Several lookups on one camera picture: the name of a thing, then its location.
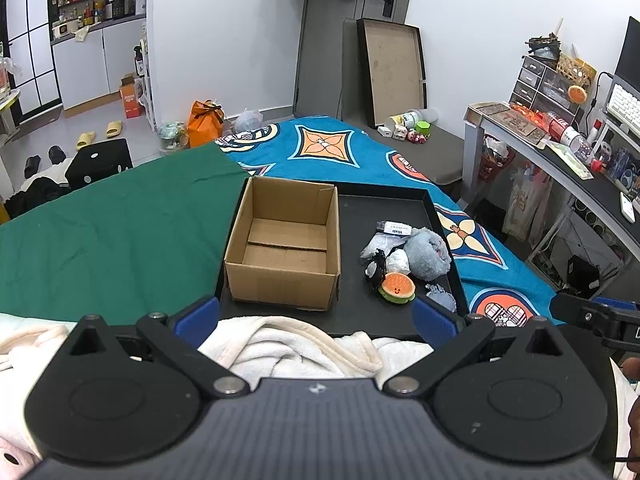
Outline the orange green burger plush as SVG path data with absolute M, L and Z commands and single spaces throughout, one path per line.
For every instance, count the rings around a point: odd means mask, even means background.
M 416 285 L 408 275 L 394 272 L 386 275 L 378 291 L 393 304 L 408 304 L 416 296 Z

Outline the fluffy blue plush toy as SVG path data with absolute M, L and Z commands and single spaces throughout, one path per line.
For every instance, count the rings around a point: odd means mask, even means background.
M 448 246 L 440 235 L 430 229 L 413 229 L 404 251 L 410 272 L 422 281 L 435 281 L 450 270 Z

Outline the black white plush toy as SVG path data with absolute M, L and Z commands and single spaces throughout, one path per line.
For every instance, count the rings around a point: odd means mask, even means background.
M 378 249 L 364 270 L 366 281 L 373 289 L 378 289 L 386 278 L 385 260 L 385 252 Z

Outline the clear plastic bag item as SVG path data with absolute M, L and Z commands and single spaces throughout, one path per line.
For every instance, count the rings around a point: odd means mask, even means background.
M 376 232 L 367 246 L 360 252 L 360 259 L 370 260 L 379 250 L 384 252 L 384 256 L 387 257 L 396 247 L 404 246 L 407 240 L 408 236 Z

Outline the denim blue plush toy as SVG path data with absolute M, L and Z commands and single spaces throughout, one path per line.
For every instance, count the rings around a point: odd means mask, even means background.
M 457 311 L 457 301 L 442 286 L 439 284 L 427 284 L 425 288 L 427 298 L 430 298 L 449 312 L 454 313 Z

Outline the white soft bundle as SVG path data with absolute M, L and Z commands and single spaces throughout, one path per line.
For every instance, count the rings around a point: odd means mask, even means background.
M 406 252 L 399 247 L 394 248 L 385 260 L 386 273 L 410 274 L 410 264 Z

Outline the cream white blanket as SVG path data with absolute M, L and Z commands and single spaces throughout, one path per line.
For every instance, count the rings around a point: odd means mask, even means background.
M 1 477 L 19 479 L 41 460 L 24 406 L 36 381 L 75 327 L 73 322 L 1 317 Z M 255 388 L 262 378 L 373 378 L 378 385 L 433 352 L 429 344 L 333 338 L 285 316 L 244 316 L 217 324 L 198 351 Z

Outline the blue patterned blanket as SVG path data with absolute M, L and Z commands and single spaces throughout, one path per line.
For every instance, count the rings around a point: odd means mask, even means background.
M 473 312 L 502 326 L 550 315 L 554 290 L 549 285 L 404 155 L 364 131 L 328 116 L 311 116 L 227 133 L 215 143 L 253 176 L 422 188 L 431 196 Z

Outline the black plastic tray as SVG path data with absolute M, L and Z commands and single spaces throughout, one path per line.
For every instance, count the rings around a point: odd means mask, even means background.
M 430 193 L 422 188 L 398 188 L 363 183 L 337 183 L 340 215 L 341 276 L 332 306 L 306 311 L 278 304 L 252 304 L 231 296 L 227 279 L 219 278 L 223 320 L 241 316 L 288 316 L 320 328 L 331 336 L 365 332 L 373 338 L 424 339 L 438 346 L 465 326 L 468 304 L 459 273 L 452 264 L 446 274 L 424 282 L 414 278 L 414 299 L 391 302 L 373 285 L 382 278 L 382 252 L 361 253 L 376 233 L 378 222 L 391 221 L 442 234 Z

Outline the orange bag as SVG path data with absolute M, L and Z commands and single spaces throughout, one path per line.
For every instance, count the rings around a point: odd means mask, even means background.
M 215 141 L 224 132 L 224 110 L 212 100 L 195 101 L 186 125 L 191 148 Z

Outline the yellow slipper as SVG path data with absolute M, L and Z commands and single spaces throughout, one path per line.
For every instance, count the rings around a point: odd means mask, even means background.
M 115 136 L 119 136 L 122 133 L 122 122 L 120 120 L 114 120 L 107 125 L 105 130 L 105 136 L 107 139 L 113 139 Z
M 76 142 L 76 150 L 80 151 L 82 148 L 93 144 L 93 141 L 96 140 L 96 133 L 94 131 L 87 131 L 81 133 L 77 142 Z

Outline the white keyboard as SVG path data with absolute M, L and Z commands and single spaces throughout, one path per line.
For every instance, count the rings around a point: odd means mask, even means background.
M 605 103 L 605 113 L 626 126 L 636 136 L 639 135 L 639 99 L 618 80 L 612 82 Z

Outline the orange cardboard box on floor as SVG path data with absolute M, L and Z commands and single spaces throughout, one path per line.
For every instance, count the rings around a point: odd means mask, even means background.
M 143 113 L 143 106 L 138 98 L 136 80 L 136 75 L 130 73 L 123 76 L 120 81 L 120 97 L 127 119 L 140 117 Z

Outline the drawer organizer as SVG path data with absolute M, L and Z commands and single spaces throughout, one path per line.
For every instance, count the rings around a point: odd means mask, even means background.
M 553 112 L 571 122 L 582 112 L 568 95 L 572 84 L 547 64 L 524 55 L 509 102 L 534 112 Z

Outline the white kitchen cabinet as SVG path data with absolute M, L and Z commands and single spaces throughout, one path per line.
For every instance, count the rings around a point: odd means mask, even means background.
M 119 92 L 120 82 L 136 71 L 134 48 L 140 44 L 145 18 L 130 16 L 89 30 L 84 41 L 56 40 L 52 53 L 63 107 Z

